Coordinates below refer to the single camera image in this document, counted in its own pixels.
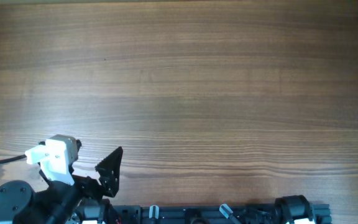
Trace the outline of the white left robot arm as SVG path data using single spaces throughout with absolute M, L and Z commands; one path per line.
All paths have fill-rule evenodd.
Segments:
M 112 205 L 123 149 L 118 147 L 95 167 L 99 179 L 74 175 L 74 184 L 49 180 L 46 190 L 35 192 L 22 180 L 0 186 L 0 223 L 119 223 Z

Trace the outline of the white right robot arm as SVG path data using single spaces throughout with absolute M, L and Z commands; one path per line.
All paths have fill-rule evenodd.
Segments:
M 273 219 L 279 224 L 315 224 L 313 209 L 303 195 L 275 200 Z

